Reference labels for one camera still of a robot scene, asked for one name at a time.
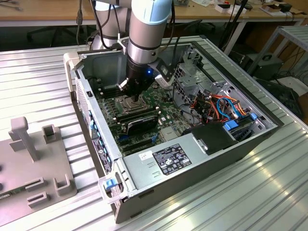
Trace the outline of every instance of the wooden desk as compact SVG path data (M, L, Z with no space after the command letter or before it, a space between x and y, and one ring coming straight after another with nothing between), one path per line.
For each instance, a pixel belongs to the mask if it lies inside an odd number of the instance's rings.
M68 26L76 25L79 0L18 0L24 10L0 7L1 26ZM304 15L293 17L270 16L262 11L261 5L253 5L253 10L241 15L232 38L225 49L229 54L247 22L285 22L295 21L300 25L306 18ZM95 25L95 20L89 0L82 1L83 24ZM190 22L202 19L203 22L228 22L230 14L220 13L213 5L207 7L190 2L188 7L176 7L176 22Z

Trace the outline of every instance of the warning label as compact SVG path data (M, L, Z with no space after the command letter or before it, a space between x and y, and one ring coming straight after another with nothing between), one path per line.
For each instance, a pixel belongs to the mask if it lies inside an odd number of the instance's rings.
M192 164L178 143L153 153L153 156L164 175L169 175Z

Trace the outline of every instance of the metal shelf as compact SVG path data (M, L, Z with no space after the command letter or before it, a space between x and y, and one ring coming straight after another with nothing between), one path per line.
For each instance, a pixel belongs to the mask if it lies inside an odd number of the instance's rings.
M274 41L279 35L284 36L284 40L274 52L274 55L276 55L277 57L279 56L280 52L282 51L283 47L286 45L288 41L291 41L295 43L298 47L304 49L305 51L308 51L308 26L279 26L276 28L274 33L271 35L270 39L264 45L263 49L261 50L257 58L251 64L247 73L249 74L253 73L258 63L261 61L265 53L270 49L271 45L274 43ZM302 68L305 67L306 65L308 65L307 62L305 62L299 68L299 70L302 70Z
M133 219L115 224L111 207L104 203L97 187L98 176L64 73L63 54L88 47L0 53L0 139L7 138L10 118L17 115L27 116L29 132L51 123L60 127L78 188L76 196L0 230L307 229L308 127L209 40L186 37L180 41L197 41L285 126L242 161ZM204 69L219 79L209 64L205 63Z

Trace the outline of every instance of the circuit board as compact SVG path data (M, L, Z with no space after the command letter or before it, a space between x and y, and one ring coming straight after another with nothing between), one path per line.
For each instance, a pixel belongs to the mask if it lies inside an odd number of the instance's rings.
M129 155L164 143L168 141L166 137L178 137L184 130L191 127L190 123L192 122L189 123L181 115L180 109L173 104L168 91L165 91L156 83L140 95L137 102L132 102L127 96L104 99L98 95L96 99L123 155ZM116 116L129 115L153 107L159 107L158 124L147 132L127 136L123 133L123 125L114 120Z

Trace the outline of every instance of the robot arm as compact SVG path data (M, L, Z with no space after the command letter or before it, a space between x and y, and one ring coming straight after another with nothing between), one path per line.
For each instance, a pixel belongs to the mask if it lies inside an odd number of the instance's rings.
M102 25L109 15L108 23L103 28L103 39L107 46L117 43L118 27L115 10L119 19L121 32L128 28L127 44L127 78L119 85L128 96L135 96L150 87L156 79L159 84L167 85L172 72L158 58L167 19L171 12L172 0L101 0L97 2L96 11ZM109 12L109 4L116 4Z

